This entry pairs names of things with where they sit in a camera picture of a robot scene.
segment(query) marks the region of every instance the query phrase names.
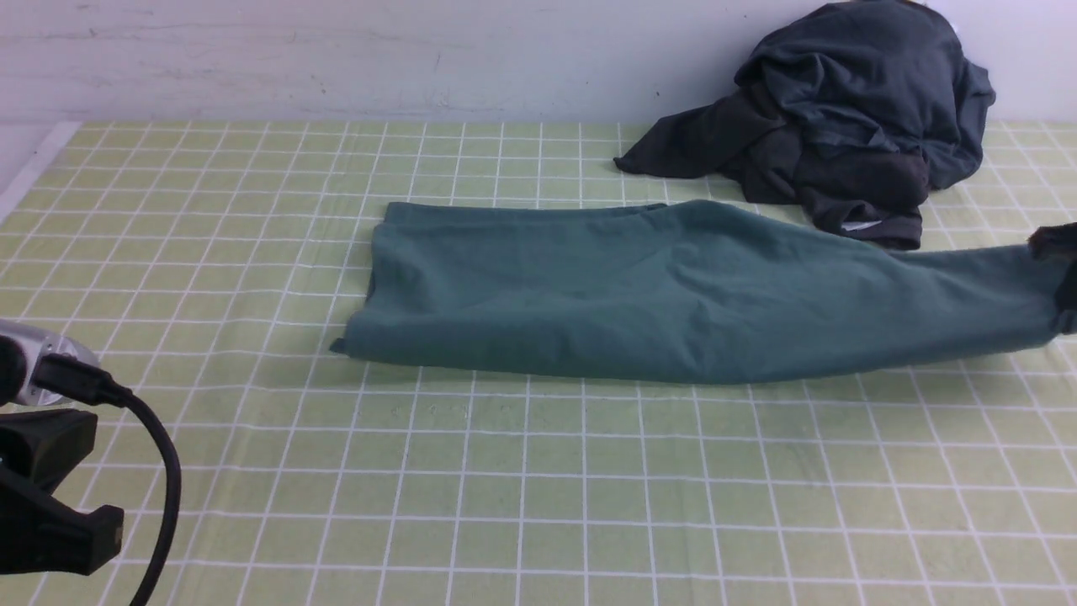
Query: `table surface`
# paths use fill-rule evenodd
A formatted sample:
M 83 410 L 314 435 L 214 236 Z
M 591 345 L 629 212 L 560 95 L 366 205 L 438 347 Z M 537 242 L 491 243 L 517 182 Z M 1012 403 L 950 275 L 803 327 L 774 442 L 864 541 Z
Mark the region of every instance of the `table surface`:
M 387 202 L 711 198 L 611 157 L 602 124 L 85 124 L 0 224 L 0 318 L 102 354 L 171 431 L 183 513 L 154 604 L 1073 605 L 1077 341 L 914 369 L 693 387 L 330 354 Z M 1077 214 L 1077 125 L 992 123 L 924 205 L 924 248 Z M 127 414 L 57 495 L 127 510 L 89 578 L 6 606 L 129 600 L 164 477 Z

